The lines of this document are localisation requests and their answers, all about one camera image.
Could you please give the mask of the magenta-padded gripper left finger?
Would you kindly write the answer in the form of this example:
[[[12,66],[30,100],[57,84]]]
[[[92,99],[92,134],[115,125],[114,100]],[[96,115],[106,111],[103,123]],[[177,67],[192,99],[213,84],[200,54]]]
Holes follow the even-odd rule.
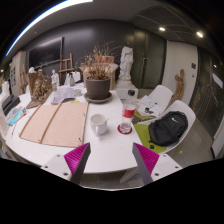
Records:
[[[90,144],[86,143],[65,155],[56,154],[42,169],[79,185],[90,153]]]

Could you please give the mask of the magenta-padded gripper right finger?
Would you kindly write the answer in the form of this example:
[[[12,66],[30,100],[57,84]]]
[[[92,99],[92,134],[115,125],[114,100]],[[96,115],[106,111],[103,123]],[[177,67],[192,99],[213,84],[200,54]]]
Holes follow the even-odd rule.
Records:
[[[159,155],[137,143],[133,144],[132,153],[137,162],[138,170],[144,185],[150,184],[182,169],[169,155]]]

